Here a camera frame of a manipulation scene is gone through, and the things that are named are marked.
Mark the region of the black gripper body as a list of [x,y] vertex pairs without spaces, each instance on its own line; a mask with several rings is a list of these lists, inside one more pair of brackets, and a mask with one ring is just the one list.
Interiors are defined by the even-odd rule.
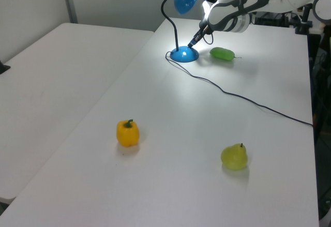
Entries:
[[210,35],[212,30],[209,25],[206,25],[204,28],[200,28],[197,32],[196,39],[203,39],[205,35]]

